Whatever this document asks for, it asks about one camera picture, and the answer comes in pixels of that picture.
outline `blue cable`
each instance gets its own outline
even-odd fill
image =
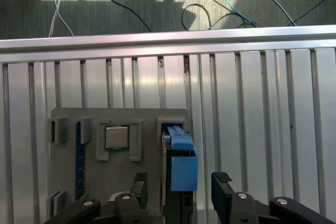
[[[251,22],[252,23],[252,21],[248,18],[248,17],[246,17],[246,16],[244,16],[243,14],[241,14],[232,4],[231,4],[231,2],[229,1],[229,0],[225,0],[228,4],[229,4],[229,6],[232,8],[232,10],[234,10],[238,15],[240,15],[243,19],[245,19],[246,21],[248,21],[248,22]]]

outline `blue clip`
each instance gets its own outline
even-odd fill
[[[193,151],[193,139],[177,125],[167,127],[171,138],[171,149],[177,151]]]
[[[172,151],[189,151],[190,156],[172,156],[171,191],[197,191],[198,158],[193,139],[179,126],[167,126],[166,141]]]

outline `black cable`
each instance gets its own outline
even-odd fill
[[[213,1],[216,2],[218,5],[220,5],[220,6],[224,7],[224,8],[226,8],[227,10],[229,10],[226,6],[221,5],[221,4],[218,3],[216,0],[213,0]],[[209,24],[210,24],[209,29],[211,29],[213,26],[211,26],[210,15],[208,15],[209,12],[205,9],[204,6],[199,5],[199,4],[192,4],[192,5],[187,6],[187,8],[190,7],[190,6],[193,6],[193,5],[202,8],[202,9],[207,13],[208,21],[209,21]],[[186,28],[185,25],[183,24],[183,20],[182,20],[182,17],[183,17],[183,14],[184,14],[184,12],[185,12],[185,9],[182,10],[182,13],[181,13],[181,23],[182,23],[183,28],[184,28],[185,30],[187,30],[187,28]],[[246,19],[246,17],[244,17],[242,14],[239,14],[239,13],[236,13],[236,14],[237,14],[236,16],[239,16],[239,17],[242,18],[243,20]],[[217,23],[218,23],[222,18],[224,18],[224,17],[226,17],[226,16],[225,16],[225,15],[222,16],[219,20],[217,20],[217,21],[215,22],[215,24],[217,24]]]
[[[129,7],[127,7],[127,6],[125,6],[125,5],[123,5],[123,4],[120,4],[120,3],[118,3],[117,1],[115,1],[115,0],[110,0],[110,1],[112,1],[113,3],[115,3],[116,5],[119,5],[119,6],[121,6],[121,7],[123,7],[123,8],[125,8],[125,9],[127,9],[127,10],[129,10],[131,13],[133,13],[143,24],[144,24],[144,26],[147,28],[147,30],[148,31],[152,31],[149,27],[148,27],[148,25],[145,23],[145,21],[143,21],[143,19],[135,12],[135,11],[133,11],[131,8],[129,8]]]
[[[305,17],[307,14],[309,14],[311,11],[313,11],[316,7],[318,7],[319,5],[321,5],[322,3],[324,3],[326,0],[322,0],[321,2],[319,2],[317,5],[315,5],[312,9],[310,9],[309,11],[307,11],[305,14],[301,15],[299,18],[297,18],[296,20],[294,20],[294,23],[299,21],[300,19],[302,19],[303,17]]]
[[[259,26],[259,24],[258,23],[255,23],[255,22],[249,22],[249,21],[244,21],[244,23],[241,23],[239,26],[238,26],[238,28],[241,28],[242,26],[244,26],[244,28],[246,28],[246,24],[249,24],[249,25],[252,25],[252,26],[254,26],[255,28],[257,28],[257,27],[261,27],[261,26]]]
[[[237,13],[227,13],[227,14],[225,14],[224,16],[220,17],[215,23],[212,24],[212,22],[211,22],[211,18],[210,18],[210,13],[209,13],[209,11],[208,11],[203,5],[201,5],[201,4],[190,4],[190,5],[186,6],[186,7],[183,9],[182,13],[181,13],[181,23],[182,23],[183,28],[184,28],[186,31],[189,31],[189,29],[188,29],[188,28],[185,26],[185,24],[184,24],[184,21],[183,21],[183,15],[184,15],[185,11],[186,11],[189,7],[191,7],[191,6],[197,6],[197,7],[200,7],[200,8],[205,12],[205,14],[206,14],[206,16],[207,16],[207,19],[208,19],[208,23],[209,23],[209,28],[208,28],[207,30],[211,30],[211,29],[212,29],[212,28],[213,28],[219,21],[221,21],[223,18],[225,18],[225,17],[227,17],[227,16],[230,16],[230,15],[235,15],[235,16],[237,16],[237,17],[239,17],[239,18],[242,19],[243,23],[242,23],[239,27],[241,27],[242,25],[244,25],[245,28],[246,28],[246,24],[251,24],[251,25],[253,25],[254,27],[260,27],[259,24],[255,23],[255,22],[248,22],[248,21],[244,20],[244,19],[243,19],[239,14],[237,14]]]

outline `aluminum profile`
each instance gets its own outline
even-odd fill
[[[336,221],[336,26],[0,41],[0,216],[46,220],[46,122],[56,106],[186,108],[210,174],[261,202],[293,197]]]

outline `gray carpet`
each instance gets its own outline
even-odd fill
[[[116,0],[135,10],[152,31],[180,31],[181,12],[189,4],[204,5],[212,23],[230,13],[224,0]],[[238,10],[262,27],[286,26],[289,20],[272,0],[230,0]],[[320,0],[278,0],[293,19]],[[302,25],[336,24],[333,12],[336,0],[327,0],[299,21]],[[47,37],[55,11],[53,0],[0,0],[0,39]],[[143,24],[128,10],[109,0],[62,0],[60,12],[75,35],[124,34],[147,32]],[[189,8],[184,15],[191,30],[208,28],[206,15],[199,7]],[[237,28],[237,16],[228,16],[213,29]],[[54,36],[69,36],[57,19]]]

